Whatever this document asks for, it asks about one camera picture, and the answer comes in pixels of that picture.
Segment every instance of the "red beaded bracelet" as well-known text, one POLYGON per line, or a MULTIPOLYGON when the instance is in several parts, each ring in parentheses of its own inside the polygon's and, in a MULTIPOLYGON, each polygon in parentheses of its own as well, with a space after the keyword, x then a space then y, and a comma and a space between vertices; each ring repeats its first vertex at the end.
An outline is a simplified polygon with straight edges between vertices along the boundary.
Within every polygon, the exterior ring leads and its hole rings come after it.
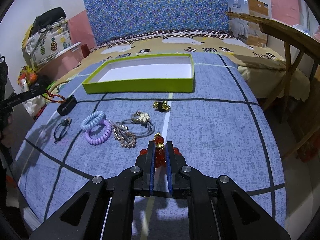
MULTIPOLYGON (((154 142, 156 143, 156 163, 155 163, 155 168, 159 168, 161 166, 166 166, 166 161, 165 161, 165 151, 164 151, 164 139, 161 136, 161 133, 156 133, 155 137, 153 138, 154 142)), ((177 147, 173 148, 173 151, 177 155, 182 154, 179 152, 179 149, 177 147)), ((142 149, 140 151, 140 155, 145 155, 147 154, 148 150, 147 149, 142 149)))

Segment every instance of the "blue spiral hair tie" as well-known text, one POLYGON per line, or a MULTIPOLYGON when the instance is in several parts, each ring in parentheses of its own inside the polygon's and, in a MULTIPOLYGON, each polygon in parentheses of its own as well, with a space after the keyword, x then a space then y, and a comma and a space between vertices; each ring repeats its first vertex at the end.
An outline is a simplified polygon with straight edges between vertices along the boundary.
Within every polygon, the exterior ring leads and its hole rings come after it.
POLYGON ((104 118, 104 112, 102 111, 93 112, 86 119, 82 121, 80 128, 84 132, 89 131, 93 127, 99 125, 103 118, 104 118))

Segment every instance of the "floral patterned headboard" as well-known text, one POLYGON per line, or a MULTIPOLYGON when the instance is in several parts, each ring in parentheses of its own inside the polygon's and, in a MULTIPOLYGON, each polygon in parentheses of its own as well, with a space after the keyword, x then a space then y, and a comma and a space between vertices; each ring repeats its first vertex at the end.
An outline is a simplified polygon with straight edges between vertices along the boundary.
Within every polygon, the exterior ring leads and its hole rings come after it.
POLYGON ((228 31, 227 0, 84 0, 97 45, 158 30, 228 31))

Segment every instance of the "triangular cutout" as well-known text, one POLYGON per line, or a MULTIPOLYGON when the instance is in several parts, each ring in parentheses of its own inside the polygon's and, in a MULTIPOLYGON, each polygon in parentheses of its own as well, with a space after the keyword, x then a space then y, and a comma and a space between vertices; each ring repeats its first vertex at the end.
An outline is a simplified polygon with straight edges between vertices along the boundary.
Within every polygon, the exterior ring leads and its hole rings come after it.
POLYGON ((244 225, 260 219, 260 215, 237 192, 233 191, 231 195, 244 225))
POLYGON ((90 193, 85 192, 72 206, 70 206, 61 216, 60 220, 76 227, 81 219, 84 208, 89 200, 90 193))

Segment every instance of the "open box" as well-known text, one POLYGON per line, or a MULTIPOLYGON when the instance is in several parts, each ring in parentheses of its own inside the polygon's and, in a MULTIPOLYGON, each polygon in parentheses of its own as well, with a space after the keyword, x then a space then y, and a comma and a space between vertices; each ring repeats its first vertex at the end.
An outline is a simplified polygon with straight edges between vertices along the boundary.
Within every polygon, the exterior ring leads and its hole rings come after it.
POLYGON ((155 54, 104 62, 83 83, 88 94, 193 91, 190 54, 155 54))

